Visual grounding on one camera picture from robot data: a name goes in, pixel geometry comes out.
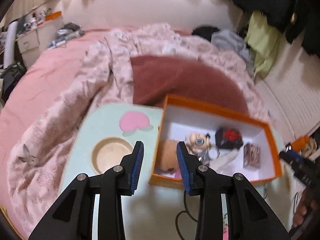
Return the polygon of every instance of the drawer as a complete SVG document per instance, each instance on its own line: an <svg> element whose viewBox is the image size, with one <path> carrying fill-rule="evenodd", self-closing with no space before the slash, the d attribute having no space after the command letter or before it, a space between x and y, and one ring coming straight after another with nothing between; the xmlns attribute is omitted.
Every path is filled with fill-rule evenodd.
<svg viewBox="0 0 320 240"><path fill-rule="evenodd" d="M36 48L39 46L38 35L36 31L27 33L25 36L18 40L18 46L20 53L23 53L27 50Z"/></svg>

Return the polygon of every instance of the beige toy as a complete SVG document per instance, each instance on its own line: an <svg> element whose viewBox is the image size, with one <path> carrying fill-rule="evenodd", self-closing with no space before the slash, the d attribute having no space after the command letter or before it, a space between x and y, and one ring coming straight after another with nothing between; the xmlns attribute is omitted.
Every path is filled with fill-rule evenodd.
<svg viewBox="0 0 320 240"><path fill-rule="evenodd" d="M189 149L189 153L200 157L204 151L210 149L212 146L210 144L209 134L196 134L191 133L189 140L186 139L186 146Z"/></svg>
<svg viewBox="0 0 320 240"><path fill-rule="evenodd" d="M176 171L179 168L177 160L178 141L164 140L159 142L156 165L163 171Z"/></svg>

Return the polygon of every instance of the hand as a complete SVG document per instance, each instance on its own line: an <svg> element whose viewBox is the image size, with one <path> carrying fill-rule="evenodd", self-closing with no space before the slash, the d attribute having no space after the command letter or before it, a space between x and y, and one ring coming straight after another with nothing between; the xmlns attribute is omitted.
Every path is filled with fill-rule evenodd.
<svg viewBox="0 0 320 240"><path fill-rule="evenodd" d="M303 193L300 200L300 203L297 207L297 210L293 216L293 228L296 228L297 226L302 225L304 221L304 216L307 214L307 207L306 207L306 198L308 193L308 188L306 188ZM315 200L311 201L310 207L314 210L318 209L318 204Z"/></svg>

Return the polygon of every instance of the pink bedsheet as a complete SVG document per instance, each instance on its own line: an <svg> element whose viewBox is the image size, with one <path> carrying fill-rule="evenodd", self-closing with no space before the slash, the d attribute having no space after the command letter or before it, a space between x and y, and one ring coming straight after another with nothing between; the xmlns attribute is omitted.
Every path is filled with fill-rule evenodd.
<svg viewBox="0 0 320 240"><path fill-rule="evenodd" d="M89 31L84 37L68 42L66 48L43 52L0 112L0 205L7 208L10 219L24 237L26 235L12 210L7 189L9 153L35 119L70 86L86 49L96 43L106 30Z"/></svg>

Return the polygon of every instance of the dark red cloth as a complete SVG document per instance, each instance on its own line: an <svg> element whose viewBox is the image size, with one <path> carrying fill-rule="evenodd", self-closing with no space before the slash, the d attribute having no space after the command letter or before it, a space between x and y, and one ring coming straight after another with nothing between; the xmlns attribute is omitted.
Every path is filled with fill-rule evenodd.
<svg viewBox="0 0 320 240"><path fill-rule="evenodd" d="M133 103L162 107L166 94L192 98L247 114L243 92L220 70L180 57L131 58Z"/></svg>

